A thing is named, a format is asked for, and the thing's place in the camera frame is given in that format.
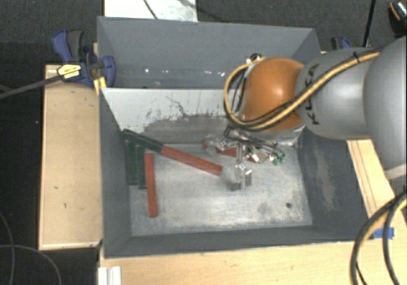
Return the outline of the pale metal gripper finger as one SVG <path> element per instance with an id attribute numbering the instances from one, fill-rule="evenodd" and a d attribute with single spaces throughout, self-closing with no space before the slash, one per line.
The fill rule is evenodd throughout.
<path id="1" fill-rule="evenodd" d="M 229 143 L 222 139 L 204 139 L 202 146 L 205 150 L 222 152 L 229 148 Z"/>
<path id="2" fill-rule="evenodd" d="M 252 170 L 245 164 L 239 163 L 234 167 L 235 180 L 231 183 L 232 190 L 241 190 L 252 184 Z"/>

